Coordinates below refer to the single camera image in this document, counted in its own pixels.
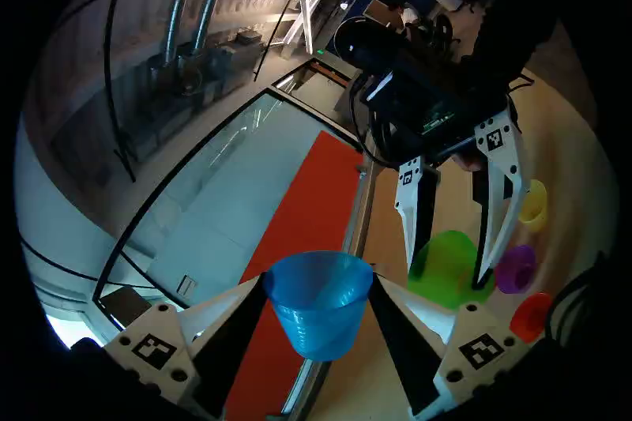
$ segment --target plastic cup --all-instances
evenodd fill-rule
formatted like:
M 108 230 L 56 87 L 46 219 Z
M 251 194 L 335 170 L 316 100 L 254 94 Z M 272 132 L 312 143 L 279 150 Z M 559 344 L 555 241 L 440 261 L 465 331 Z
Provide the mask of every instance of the plastic cup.
M 507 295 L 527 291 L 536 275 L 536 252 L 529 245 L 515 246 L 501 257 L 494 273 L 496 286 Z
M 339 359 L 355 341 L 373 282 L 373 269 L 336 251 L 278 261 L 263 282 L 292 347 L 317 362 Z
M 533 233 L 547 223 L 547 188 L 537 179 L 531 180 L 531 189 L 525 196 L 518 219 Z
M 472 289 L 476 246 L 459 231 L 444 231 L 413 259 L 408 272 L 408 290 L 439 306 L 456 310 L 470 301 L 484 303 L 494 291 L 495 278 L 481 290 Z
M 513 313 L 509 324 L 511 332 L 520 337 L 525 344 L 531 344 L 544 330 L 552 302 L 552 297 L 547 293 L 530 295 Z

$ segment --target yellow plastic cup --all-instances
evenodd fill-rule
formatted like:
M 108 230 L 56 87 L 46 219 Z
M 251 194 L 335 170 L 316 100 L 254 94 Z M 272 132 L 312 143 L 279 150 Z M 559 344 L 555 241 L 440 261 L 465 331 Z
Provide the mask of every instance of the yellow plastic cup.
M 547 188 L 537 179 L 531 179 L 531 190 L 525 196 L 518 219 L 532 233 L 539 232 L 547 223 Z

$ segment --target window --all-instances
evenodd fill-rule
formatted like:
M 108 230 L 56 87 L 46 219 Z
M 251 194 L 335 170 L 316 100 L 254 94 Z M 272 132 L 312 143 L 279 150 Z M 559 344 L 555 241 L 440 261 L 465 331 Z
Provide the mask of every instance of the window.
M 59 337 L 68 348 L 71 348 L 84 337 L 94 340 L 99 347 L 103 347 L 103 342 L 94 335 L 85 322 L 64 321 L 63 319 L 57 319 L 49 315 L 47 315 L 47 318 L 51 327 L 57 333 L 57 337 Z

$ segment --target green plastic cup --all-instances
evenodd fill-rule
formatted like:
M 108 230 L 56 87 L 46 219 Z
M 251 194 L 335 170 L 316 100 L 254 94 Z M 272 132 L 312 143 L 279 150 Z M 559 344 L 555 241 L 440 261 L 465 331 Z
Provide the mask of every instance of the green plastic cup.
M 494 291 L 492 276 L 485 287 L 472 289 L 476 246 L 460 231 L 444 231 L 433 237 L 415 256 L 408 271 L 408 290 L 456 310 L 469 301 L 484 303 Z

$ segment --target desk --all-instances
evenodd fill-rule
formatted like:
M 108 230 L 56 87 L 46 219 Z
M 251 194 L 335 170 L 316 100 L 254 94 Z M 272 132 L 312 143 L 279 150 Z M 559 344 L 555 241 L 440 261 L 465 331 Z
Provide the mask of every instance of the desk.
M 534 77 L 529 71 L 526 75 Z M 588 124 L 552 87 L 534 77 L 532 87 L 513 95 L 533 177 L 547 185 L 548 222 L 531 244 L 539 270 L 524 295 L 498 290 L 486 306 L 509 323 L 517 306 L 537 291 L 556 294 L 594 261 L 596 252 L 611 249 L 619 188 L 611 166 Z M 441 167 L 433 235 L 460 230 L 478 239 L 480 208 L 471 201 L 472 180 L 449 161 Z M 406 260 L 401 220 L 393 208 L 397 173 L 384 170 L 375 183 L 371 221 L 363 258 L 375 271 L 405 286 Z M 518 226 L 513 243 L 529 236 Z M 408 421 L 408 402 L 378 324 L 367 305 L 352 350 L 332 363 L 308 417 L 310 421 L 392 419 Z

